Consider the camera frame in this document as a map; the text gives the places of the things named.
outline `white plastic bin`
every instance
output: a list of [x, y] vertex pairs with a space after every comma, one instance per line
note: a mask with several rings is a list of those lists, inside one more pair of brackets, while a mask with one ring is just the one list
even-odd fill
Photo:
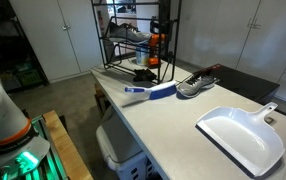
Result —
[[96, 137], [105, 162], [121, 180], [157, 176], [155, 168], [112, 107], [105, 113]]

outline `brush handle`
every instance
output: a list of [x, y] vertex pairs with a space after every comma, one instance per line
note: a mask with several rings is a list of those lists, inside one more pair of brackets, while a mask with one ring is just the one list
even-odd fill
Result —
[[146, 88], [141, 88], [141, 87], [126, 87], [125, 92], [131, 92], [131, 93], [141, 93], [145, 92]]

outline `metal shoe rack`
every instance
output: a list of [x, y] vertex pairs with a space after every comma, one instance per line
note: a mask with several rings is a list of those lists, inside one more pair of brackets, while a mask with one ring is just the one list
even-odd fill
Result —
[[[158, 0], [154, 2], [135, 2], [135, 3], [115, 3], [115, 0], [112, 1], [112, 3], [102, 3], [102, 0], [91, 0], [92, 3], [92, 9], [93, 9], [93, 14], [94, 14], [94, 19], [95, 19], [95, 24], [96, 24], [96, 30], [97, 34], [99, 37], [99, 42], [100, 42], [100, 50], [101, 50], [101, 55], [102, 55], [102, 60], [104, 64], [105, 69], [109, 68], [114, 68], [119, 71], [135, 75], [134, 69], [130, 69], [128, 67], [125, 67], [122, 65], [122, 61], [128, 60], [128, 54], [122, 54], [121, 48], [124, 49], [130, 49], [130, 50], [135, 50], [138, 51], [136, 48], [143, 47], [142, 45], [135, 45], [131, 44], [129, 42], [119, 42], [115, 43], [112, 41], [109, 41], [109, 30], [110, 30], [110, 23], [114, 19], [114, 22], [117, 24], [118, 19], [132, 19], [132, 20], [139, 20], [139, 21], [150, 21], [150, 25], [155, 25], [153, 27], [150, 27], [151, 31], [156, 27], [157, 33], [159, 34], [159, 40], [157, 45], [154, 47], [155, 49], [155, 54], [158, 57], [158, 66], [157, 66], [157, 78], [153, 81], [154, 83], [160, 84], [164, 80], [164, 77], [166, 73], [169, 71], [171, 74], [171, 77], [167, 79], [166, 81], [171, 81], [174, 78], [174, 70], [175, 70], [175, 60], [176, 60], [176, 50], [177, 50], [177, 40], [178, 40], [178, 33], [179, 33], [179, 24], [180, 24], [180, 14], [181, 14], [181, 4], [182, 0], [177, 0], [177, 16], [175, 19], [170, 19], [170, 9], [172, 2], [171, 0]], [[116, 12], [116, 7], [115, 6], [149, 6], [149, 5], [158, 5], [158, 10], [159, 14], [157, 18], [131, 18], [131, 17], [118, 17], [117, 12]], [[99, 20], [99, 15], [97, 13], [97, 7], [99, 6], [105, 6], [106, 8], [108, 6], [112, 6], [114, 8], [114, 16], [109, 18], [109, 23], [107, 28], [105, 29], [104, 32], [101, 32], [100, 29], [100, 22]], [[161, 34], [165, 34], [165, 41], [164, 43], [161, 43]], [[109, 46], [113, 47], [113, 50], [111, 54], [108, 54], [107, 48]], [[115, 56], [115, 50], [118, 48], [119, 55]], [[164, 72], [161, 74], [161, 68], [165, 68]]]

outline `shoe rack shelf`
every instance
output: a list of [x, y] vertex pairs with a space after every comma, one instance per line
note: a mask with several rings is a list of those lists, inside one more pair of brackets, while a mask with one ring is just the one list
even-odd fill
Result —
[[[129, 49], [134, 51], [141, 51], [144, 53], [149, 53], [149, 51], [152, 49], [150, 46], [146, 47], [146, 45], [142, 44], [132, 44], [130, 42], [112, 42], [109, 40], [109, 31], [110, 31], [110, 24], [111, 22], [115, 22], [117, 24], [118, 19], [131, 19], [136, 21], [150, 21], [150, 30], [153, 34], [158, 34], [159, 40], [156, 44], [156, 46], [153, 47], [153, 50], [156, 54], [156, 57], [158, 58], [158, 63], [156, 67], [153, 69], [156, 73], [157, 78], [153, 80], [154, 83], [160, 84], [163, 81], [171, 81], [174, 79], [174, 70], [175, 70], [175, 60], [176, 60], [176, 50], [177, 50], [177, 40], [178, 40], [178, 33], [179, 33], [179, 24], [180, 24], [180, 14], [181, 14], [181, 4], [182, 0], [178, 0], [176, 4], [176, 18], [171, 19], [171, 6], [172, 2], [171, 0], [159, 0], [154, 2], [137, 2], [137, 3], [116, 3], [115, 0], [112, 1], [112, 3], [102, 3], [102, 0], [91, 0], [92, 3], [92, 9], [94, 14], [94, 19], [96, 23], [96, 30], [97, 35], [99, 37], [99, 43], [100, 43], [100, 50], [102, 55], [102, 60], [105, 69], [114, 68], [119, 71], [122, 71], [124, 73], [128, 73], [131, 75], [136, 75], [134, 73], [134, 69], [127, 66], [124, 61], [129, 61], [129, 57], [133, 58], [135, 57], [135, 54], [127, 54], [122, 53], [121, 49]], [[116, 13], [116, 6], [149, 6], [149, 5], [157, 5], [158, 6], [158, 17], [151, 17], [151, 18], [140, 18], [140, 17], [118, 17]], [[100, 17], [98, 13], [98, 7], [108, 7], [112, 6], [114, 9], [114, 15], [109, 18], [109, 23], [107, 25], [107, 28], [102, 31], [101, 25], [100, 25]], [[166, 38], [161, 43], [161, 36], [162, 34], [165, 34]], [[118, 50], [118, 56], [115, 55], [115, 50]], [[151, 68], [149, 66], [140, 66], [141, 69], [148, 69]], [[164, 79], [166, 74], [170, 74], [169, 78]]]

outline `white table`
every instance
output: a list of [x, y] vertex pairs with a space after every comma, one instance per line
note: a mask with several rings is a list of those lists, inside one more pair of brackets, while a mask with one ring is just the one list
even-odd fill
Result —
[[[127, 61], [123, 64], [144, 68]], [[262, 107], [260, 104], [218, 85], [189, 100], [180, 100], [172, 95], [137, 103], [139, 97], [124, 92], [125, 87], [133, 86], [133, 76], [114, 69], [105, 70], [103, 66], [93, 68], [92, 73], [163, 179], [250, 179], [195, 125], [199, 117], [217, 106], [256, 111]], [[189, 75], [180, 68], [175, 70], [175, 80], [182, 81]], [[268, 116], [276, 120], [272, 126], [286, 149], [286, 116], [275, 111]], [[286, 150], [283, 165], [269, 179], [284, 177]]]

